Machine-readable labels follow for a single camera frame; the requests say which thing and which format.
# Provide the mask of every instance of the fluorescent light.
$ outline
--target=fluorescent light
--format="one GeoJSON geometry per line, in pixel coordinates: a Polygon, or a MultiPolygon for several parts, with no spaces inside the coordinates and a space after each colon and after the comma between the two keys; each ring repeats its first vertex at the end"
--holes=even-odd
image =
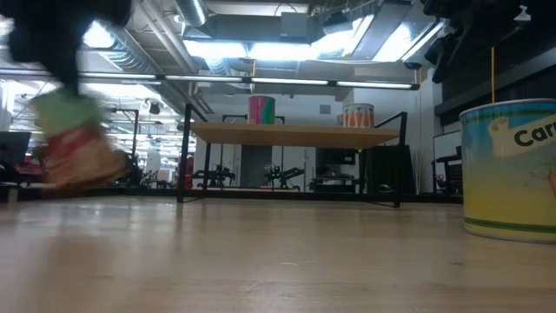
{"type": "Polygon", "coordinates": [[[90,90],[100,92],[110,97],[156,99],[162,101],[159,94],[140,84],[87,83],[85,86],[90,90]]]}
{"type": "Polygon", "coordinates": [[[209,77],[209,76],[189,76],[189,75],[167,75],[168,80],[183,80],[191,82],[209,83],[241,83],[241,77],[209,77]]]}
{"type": "Polygon", "coordinates": [[[28,96],[36,96],[38,91],[40,90],[41,93],[48,93],[52,90],[56,89],[56,86],[52,83],[45,83],[45,82],[32,82],[36,84],[36,87],[33,87],[33,84],[25,84],[20,82],[7,82],[10,86],[10,91],[15,93],[16,95],[28,95],[28,96]]]}
{"type": "Polygon", "coordinates": [[[123,127],[120,127],[120,126],[110,125],[110,124],[107,124],[107,123],[101,123],[101,126],[103,126],[104,128],[107,128],[107,129],[115,129],[115,130],[123,131],[124,133],[127,133],[127,134],[133,134],[133,131],[126,130],[123,127]]]}
{"type": "Polygon", "coordinates": [[[150,74],[126,74],[126,73],[95,73],[82,72],[81,77],[85,78],[119,78],[119,79],[152,79],[156,80],[156,75],[150,74]]]}
{"type": "Polygon", "coordinates": [[[380,88],[380,89],[399,89],[410,90],[413,85],[410,83],[374,83],[374,82],[338,82],[338,87],[360,87],[360,88],[380,88]]]}
{"type": "Polygon", "coordinates": [[[267,61],[305,61],[310,58],[308,44],[256,43],[249,57],[267,61]]]}
{"type": "Polygon", "coordinates": [[[83,41],[91,48],[110,48],[116,40],[98,22],[93,22],[83,36],[83,41]]]}
{"type": "Polygon", "coordinates": [[[184,40],[183,43],[191,56],[220,59],[224,57],[246,57],[243,43],[196,42],[184,40]]]}
{"type": "MultiPolygon", "coordinates": [[[[122,120],[110,120],[111,123],[135,123],[135,121],[130,121],[126,119],[122,120]]],[[[140,124],[152,124],[152,125],[159,125],[162,124],[160,121],[139,121],[140,124]]]]}
{"type": "Polygon", "coordinates": [[[127,84],[146,84],[146,85],[161,85],[162,82],[149,82],[149,81],[136,81],[136,80],[122,80],[122,83],[127,83],[127,84]]]}
{"type": "Polygon", "coordinates": [[[285,83],[285,84],[303,84],[303,85],[317,85],[324,86],[328,84],[325,80],[316,79],[287,79],[287,78],[260,78],[252,77],[252,83],[285,83]]]}
{"type": "Polygon", "coordinates": [[[402,23],[374,56],[375,62],[395,62],[411,48],[411,31],[402,23]]]}
{"type": "Polygon", "coordinates": [[[440,22],[437,23],[423,38],[418,39],[418,42],[414,44],[414,46],[406,52],[403,57],[401,57],[401,61],[408,60],[415,52],[419,51],[427,43],[431,38],[436,35],[442,28],[444,27],[444,23],[440,22]]]}
{"type": "MultiPolygon", "coordinates": [[[[110,137],[115,137],[118,139],[122,139],[122,140],[128,140],[128,139],[133,139],[133,134],[106,134],[107,136],[110,137]]],[[[161,138],[161,139],[183,139],[183,135],[168,135],[168,134],[161,134],[161,135],[155,135],[155,134],[150,134],[150,136],[152,137],[152,139],[157,139],[157,138],[161,138]]],[[[137,139],[141,139],[141,140],[150,140],[150,138],[147,137],[147,134],[137,134],[137,139]]]]}

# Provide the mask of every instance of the ceiling duct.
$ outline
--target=ceiling duct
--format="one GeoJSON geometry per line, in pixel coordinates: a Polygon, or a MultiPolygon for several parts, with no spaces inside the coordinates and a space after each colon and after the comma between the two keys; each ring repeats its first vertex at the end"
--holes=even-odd
{"type": "Polygon", "coordinates": [[[189,26],[202,26],[209,19],[209,10],[203,0],[175,0],[175,7],[189,26]]]}
{"type": "MultiPolygon", "coordinates": [[[[232,69],[229,66],[228,60],[225,58],[207,58],[205,59],[205,62],[207,63],[208,69],[212,72],[212,74],[217,76],[242,77],[247,74],[245,72],[232,69]]],[[[251,88],[250,83],[231,83],[230,85],[241,89],[251,88]]]]}
{"type": "MultiPolygon", "coordinates": [[[[115,50],[125,50],[125,52],[103,52],[101,55],[112,62],[125,72],[158,74],[160,70],[156,63],[151,60],[142,50],[141,46],[133,39],[126,30],[112,30],[112,36],[116,39],[115,50]]],[[[159,85],[148,85],[147,88],[152,89],[164,98],[167,105],[177,114],[185,113],[186,95],[178,90],[174,85],[168,82],[162,82],[159,85]]],[[[210,113],[210,108],[201,107],[205,113],[210,113]]]]}

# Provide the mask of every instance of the pipe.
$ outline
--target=pipe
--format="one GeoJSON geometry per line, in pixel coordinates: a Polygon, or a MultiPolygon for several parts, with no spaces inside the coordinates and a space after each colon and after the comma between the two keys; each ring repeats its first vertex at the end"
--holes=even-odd
{"type": "Polygon", "coordinates": [[[202,26],[209,19],[209,10],[202,0],[174,0],[183,22],[192,27],[202,26]]]}
{"type": "MultiPolygon", "coordinates": [[[[160,73],[162,70],[153,61],[141,45],[126,31],[112,30],[111,35],[117,41],[117,50],[126,52],[103,52],[101,56],[115,64],[124,72],[138,72],[145,74],[160,73]]],[[[169,82],[148,85],[147,88],[159,93],[168,102],[168,106],[178,114],[184,113],[184,99],[188,96],[169,82]]]]}
{"type": "MultiPolygon", "coordinates": [[[[175,47],[175,44],[172,44],[169,42],[168,38],[170,40],[175,39],[175,36],[172,35],[173,32],[170,29],[165,28],[168,27],[168,25],[164,22],[163,17],[160,16],[160,12],[158,12],[158,10],[156,8],[153,8],[152,10],[149,8],[149,4],[152,4],[150,2],[144,1],[142,0],[138,5],[136,5],[136,10],[139,12],[139,14],[142,16],[142,18],[145,20],[145,22],[147,23],[147,25],[153,30],[153,32],[155,33],[156,37],[158,38],[158,40],[161,41],[161,43],[164,45],[164,47],[168,50],[168,52],[170,53],[170,55],[175,59],[175,61],[180,65],[180,67],[185,71],[185,72],[196,72],[196,67],[195,64],[193,63],[193,60],[191,59],[191,56],[189,55],[189,53],[185,50],[185,48],[183,47],[184,51],[183,54],[181,54],[180,52],[178,52],[178,50],[175,47]],[[149,13],[147,13],[147,11],[145,10],[149,10],[149,12],[153,13],[153,15],[155,16],[155,19],[158,21],[158,23],[162,26],[162,28],[164,29],[164,31],[166,31],[166,33],[168,34],[168,37],[164,36],[164,34],[160,31],[160,29],[158,28],[158,26],[156,25],[155,21],[151,18],[151,16],[149,15],[149,13]]],[[[210,107],[207,105],[205,106],[205,104],[200,104],[200,102],[196,101],[195,97],[193,97],[193,95],[190,94],[184,94],[184,96],[191,102],[194,103],[196,106],[201,107],[201,109],[207,113],[207,114],[212,114],[214,113],[214,111],[212,111],[212,109],[210,109],[210,107]]]]}
{"type": "MultiPolygon", "coordinates": [[[[205,62],[207,63],[208,69],[216,76],[246,76],[240,71],[230,68],[228,61],[224,58],[208,58],[205,59],[205,62]]],[[[231,83],[230,85],[239,89],[250,88],[250,84],[248,83],[231,83]]]]}
{"type": "MultiPolygon", "coordinates": [[[[145,19],[150,20],[151,23],[154,23],[154,21],[152,21],[150,19],[150,16],[147,14],[147,12],[149,12],[150,14],[152,14],[153,18],[160,24],[160,26],[162,27],[162,30],[164,30],[166,32],[166,34],[168,35],[168,38],[170,39],[170,41],[172,42],[172,44],[174,45],[175,49],[177,50],[179,57],[183,60],[183,62],[185,62],[188,66],[184,67],[184,70],[186,70],[189,73],[196,73],[197,72],[197,68],[195,66],[195,62],[193,61],[193,58],[191,57],[191,55],[188,53],[188,51],[185,49],[185,46],[183,45],[183,42],[181,40],[178,40],[175,36],[174,36],[174,30],[168,25],[168,23],[166,23],[166,20],[164,19],[164,17],[162,16],[162,14],[160,13],[160,11],[156,8],[156,6],[152,3],[152,0],[141,0],[140,4],[143,4],[145,7],[142,8],[143,11],[143,16],[145,17],[145,19]]],[[[155,26],[150,26],[150,28],[155,32],[156,36],[161,38],[164,37],[164,35],[160,32],[160,30],[155,26]]]]}
{"type": "Polygon", "coordinates": [[[144,3],[144,1],[141,1],[136,6],[136,11],[139,13],[139,15],[141,15],[141,17],[145,20],[147,25],[153,30],[156,37],[158,37],[158,39],[161,41],[161,43],[164,45],[164,47],[168,50],[170,55],[172,55],[172,57],[175,59],[175,61],[180,65],[180,67],[182,67],[182,69],[185,70],[186,72],[189,72],[189,73],[194,72],[193,68],[187,63],[187,61],[182,56],[180,56],[180,54],[176,50],[176,48],[168,41],[168,38],[166,36],[164,36],[164,34],[160,31],[160,29],[158,29],[158,26],[156,25],[155,21],[153,21],[153,19],[149,15],[149,13],[147,13],[146,8],[144,8],[142,6],[142,3],[144,3]]]}

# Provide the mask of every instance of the white wall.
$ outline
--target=white wall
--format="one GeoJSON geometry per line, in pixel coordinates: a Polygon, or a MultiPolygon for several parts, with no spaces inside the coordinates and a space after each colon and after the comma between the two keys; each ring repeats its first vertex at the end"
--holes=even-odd
{"type": "Polygon", "coordinates": [[[434,114],[434,107],[442,103],[442,86],[433,83],[431,77],[434,70],[429,70],[427,79],[421,83],[420,89],[420,144],[417,149],[417,172],[420,178],[420,191],[433,192],[434,177],[434,136],[441,133],[440,119],[434,114]]]}

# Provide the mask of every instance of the wooden floor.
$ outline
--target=wooden floor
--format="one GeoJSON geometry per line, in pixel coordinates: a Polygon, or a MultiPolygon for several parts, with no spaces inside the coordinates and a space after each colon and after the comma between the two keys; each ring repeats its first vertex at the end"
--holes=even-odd
{"type": "Polygon", "coordinates": [[[20,203],[0,312],[553,313],[556,247],[466,235],[459,205],[20,203]]]}

